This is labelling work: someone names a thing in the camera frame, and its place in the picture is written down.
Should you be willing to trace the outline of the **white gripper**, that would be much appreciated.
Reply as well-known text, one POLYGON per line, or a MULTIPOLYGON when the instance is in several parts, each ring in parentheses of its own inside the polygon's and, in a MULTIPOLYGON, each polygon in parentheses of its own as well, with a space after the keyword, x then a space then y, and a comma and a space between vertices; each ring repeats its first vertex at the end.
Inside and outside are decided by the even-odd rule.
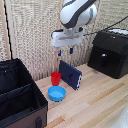
MULTIPOLYGON (((55 30, 51 34, 52 40, 51 45, 53 47, 62 47, 68 45, 79 44, 83 41, 83 29, 60 29, 55 30)), ((69 53, 73 54, 74 48, 71 47, 69 53)), ((58 56, 62 55, 62 50, 58 50, 58 56)))

